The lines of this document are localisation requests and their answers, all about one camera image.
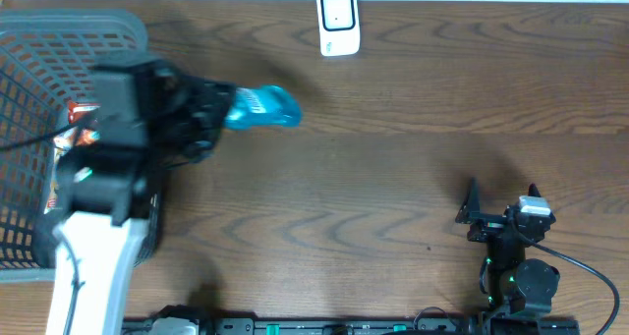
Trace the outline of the white barcode scanner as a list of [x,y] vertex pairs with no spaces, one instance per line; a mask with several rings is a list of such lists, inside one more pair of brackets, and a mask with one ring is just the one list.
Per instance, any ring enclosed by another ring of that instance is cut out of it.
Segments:
[[361,46],[358,0],[316,0],[316,8],[321,55],[356,54]]

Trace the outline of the blue mouthwash bottle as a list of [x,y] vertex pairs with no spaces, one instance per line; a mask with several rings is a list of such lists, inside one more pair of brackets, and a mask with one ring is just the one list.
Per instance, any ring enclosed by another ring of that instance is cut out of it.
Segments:
[[302,110],[295,98],[277,85],[238,87],[225,118],[225,127],[243,131],[252,127],[297,127]]

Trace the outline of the orange tissue pack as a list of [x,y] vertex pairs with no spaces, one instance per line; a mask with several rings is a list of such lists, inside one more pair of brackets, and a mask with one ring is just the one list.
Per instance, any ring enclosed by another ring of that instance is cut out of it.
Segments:
[[92,129],[73,128],[53,139],[55,148],[67,151],[75,145],[90,145],[100,139],[98,131]]

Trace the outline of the red white snack bar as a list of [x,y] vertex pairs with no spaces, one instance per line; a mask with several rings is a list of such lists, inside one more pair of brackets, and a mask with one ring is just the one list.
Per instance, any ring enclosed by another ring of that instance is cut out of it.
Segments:
[[87,120],[89,123],[96,119],[95,112],[100,108],[100,105],[95,102],[75,102],[69,101],[67,106],[67,119],[69,124],[76,124],[82,120]]

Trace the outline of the yellow chip snack bag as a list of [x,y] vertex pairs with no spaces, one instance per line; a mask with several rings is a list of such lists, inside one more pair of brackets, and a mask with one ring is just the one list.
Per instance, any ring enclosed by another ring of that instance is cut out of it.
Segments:
[[57,168],[58,161],[59,161],[60,157],[63,156],[64,154],[65,154],[65,150],[64,149],[62,149],[60,147],[55,147],[54,148],[54,151],[53,151],[53,164],[52,164],[52,168],[51,168],[51,176],[50,176],[50,182],[49,182],[49,186],[48,186],[48,194],[46,196],[46,203],[44,205],[44,210],[43,210],[44,214],[48,214],[52,210],[54,210],[56,208],[57,189],[58,189],[58,183],[57,183],[57,178],[56,178],[56,168]]

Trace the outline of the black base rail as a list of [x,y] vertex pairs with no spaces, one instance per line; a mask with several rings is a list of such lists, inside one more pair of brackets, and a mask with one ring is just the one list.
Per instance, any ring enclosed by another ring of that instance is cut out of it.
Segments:
[[575,320],[495,318],[489,324],[475,316],[458,316],[436,307],[414,317],[264,318],[246,312],[219,312],[168,306],[144,319],[127,318],[122,335],[414,335],[505,334],[579,335]]

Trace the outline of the grey plastic lattice basket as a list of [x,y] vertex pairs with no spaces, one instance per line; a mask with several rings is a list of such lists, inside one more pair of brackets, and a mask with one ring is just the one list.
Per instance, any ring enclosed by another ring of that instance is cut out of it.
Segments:
[[68,125],[68,102],[90,100],[96,58],[147,45],[142,21],[123,10],[2,11],[2,282],[53,280],[56,216],[43,213],[53,139]]

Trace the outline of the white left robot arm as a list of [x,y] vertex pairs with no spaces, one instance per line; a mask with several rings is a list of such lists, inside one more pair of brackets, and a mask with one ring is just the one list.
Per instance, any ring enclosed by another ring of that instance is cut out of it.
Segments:
[[99,138],[63,155],[49,334],[117,334],[151,198],[170,158],[208,157],[236,88],[159,58],[102,60],[92,70]]

